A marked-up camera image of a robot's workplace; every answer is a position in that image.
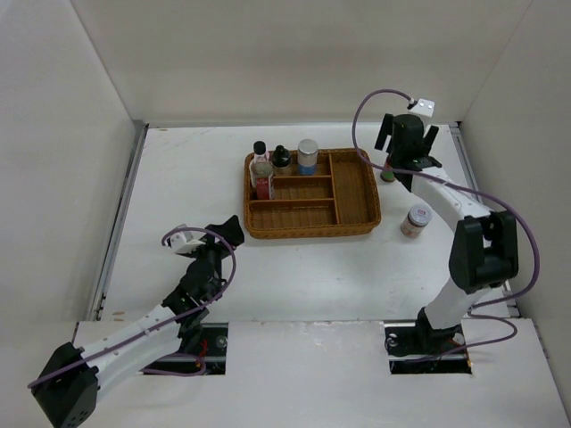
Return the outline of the red sauce bottle yellow cap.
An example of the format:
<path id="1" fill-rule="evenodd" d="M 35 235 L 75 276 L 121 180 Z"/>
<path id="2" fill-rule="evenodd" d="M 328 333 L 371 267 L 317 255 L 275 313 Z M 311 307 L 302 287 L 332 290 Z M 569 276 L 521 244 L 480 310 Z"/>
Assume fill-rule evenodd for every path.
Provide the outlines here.
<path id="1" fill-rule="evenodd" d="M 387 155 L 385 158 L 383 169 L 379 174 L 381 180 L 386 183 L 393 183 L 396 180 L 390 162 L 391 162 L 390 156 Z"/>

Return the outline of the clear bottle black cap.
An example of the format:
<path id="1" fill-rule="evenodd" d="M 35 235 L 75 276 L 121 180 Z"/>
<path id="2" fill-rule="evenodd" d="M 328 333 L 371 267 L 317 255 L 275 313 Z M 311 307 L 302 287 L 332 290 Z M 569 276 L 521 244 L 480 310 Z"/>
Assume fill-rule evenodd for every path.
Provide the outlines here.
<path id="1" fill-rule="evenodd" d="M 251 186 L 259 200 L 273 198 L 273 165 L 266 161 L 267 146 L 263 141 L 253 144 L 253 158 L 249 165 Z"/>

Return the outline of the small dark bottle black cap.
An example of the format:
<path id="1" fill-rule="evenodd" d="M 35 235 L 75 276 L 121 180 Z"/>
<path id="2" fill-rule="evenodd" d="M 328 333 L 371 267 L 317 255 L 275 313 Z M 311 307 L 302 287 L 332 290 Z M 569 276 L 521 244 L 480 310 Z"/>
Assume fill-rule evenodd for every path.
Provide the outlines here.
<path id="1" fill-rule="evenodd" d="M 271 154 L 271 162 L 276 177 L 288 177 L 292 175 L 292 156 L 283 146 L 278 145 Z"/>

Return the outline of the white can silver lid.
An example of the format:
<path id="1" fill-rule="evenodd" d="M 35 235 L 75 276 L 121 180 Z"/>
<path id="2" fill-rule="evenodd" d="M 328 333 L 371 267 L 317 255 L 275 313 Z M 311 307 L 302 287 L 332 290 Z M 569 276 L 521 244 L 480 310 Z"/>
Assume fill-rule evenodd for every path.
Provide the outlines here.
<path id="1" fill-rule="evenodd" d="M 312 139 L 303 139 L 298 144 L 297 165 L 298 173 L 302 176 L 311 176 L 316 172 L 319 154 L 318 143 Z"/>

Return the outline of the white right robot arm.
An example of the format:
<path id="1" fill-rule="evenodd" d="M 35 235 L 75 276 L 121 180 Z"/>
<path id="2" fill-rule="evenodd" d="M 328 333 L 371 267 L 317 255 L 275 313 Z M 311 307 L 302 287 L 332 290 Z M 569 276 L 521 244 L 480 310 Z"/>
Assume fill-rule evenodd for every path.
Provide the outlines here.
<path id="1" fill-rule="evenodd" d="M 490 289 L 518 273 L 517 219 L 493 211 L 453 183 L 430 155 L 438 128 L 426 128 L 412 114 L 386 114 L 375 148 L 386 149 L 387 166 L 408 191 L 426 202 L 454 233 L 448 262 L 450 279 L 423 308 L 426 323 L 414 330 L 416 346 L 435 352 L 452 329 Z"/>

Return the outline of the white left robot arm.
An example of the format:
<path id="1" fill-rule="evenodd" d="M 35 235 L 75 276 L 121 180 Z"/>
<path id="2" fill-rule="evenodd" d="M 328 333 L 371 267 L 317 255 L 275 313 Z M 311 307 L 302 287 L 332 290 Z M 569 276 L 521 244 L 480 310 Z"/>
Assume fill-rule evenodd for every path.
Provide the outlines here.
<path id="1" fill-rule="evenodd" d="M 29 390 L 53 427 L 78 427 L 114 387 L 138 373 L 161 375 L 157 360 L 191 355 L 200 345 L 202 321 L 232 280 L 224 259 L 236 260 L 244 243 L 238 216 L 204 228 L 178 226 L 161 245 L 191 260 L 172 292 L 150 312 L 103 339 L 57 348 Z"/>

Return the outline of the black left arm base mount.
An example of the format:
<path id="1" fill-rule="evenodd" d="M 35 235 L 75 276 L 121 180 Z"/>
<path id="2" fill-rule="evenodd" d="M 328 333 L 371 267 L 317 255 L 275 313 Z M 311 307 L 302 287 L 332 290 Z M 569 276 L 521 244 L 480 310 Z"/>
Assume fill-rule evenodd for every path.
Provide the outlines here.
<path id="1" fill-rule="evenodd" d="M 198 358 L 215 355 L 215 328 L 211 325 L 199 325 L 181 342 L 178 352 Z"/>

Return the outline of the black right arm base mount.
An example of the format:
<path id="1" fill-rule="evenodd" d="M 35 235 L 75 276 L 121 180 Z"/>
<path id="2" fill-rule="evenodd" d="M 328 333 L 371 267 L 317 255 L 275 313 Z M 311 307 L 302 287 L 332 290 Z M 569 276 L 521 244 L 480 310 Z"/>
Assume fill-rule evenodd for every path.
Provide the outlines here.
<path id="1" fill-rule="evenodd" d="M 443 330 L 434 330 L 427 321 L 413 325 L 386 325 L 385 349 L 392 357 L 441 356 L 447 351 L 458 353 L 459 343 L 453 340 L 456 334 L 463 335 L 461 325 Z"/>

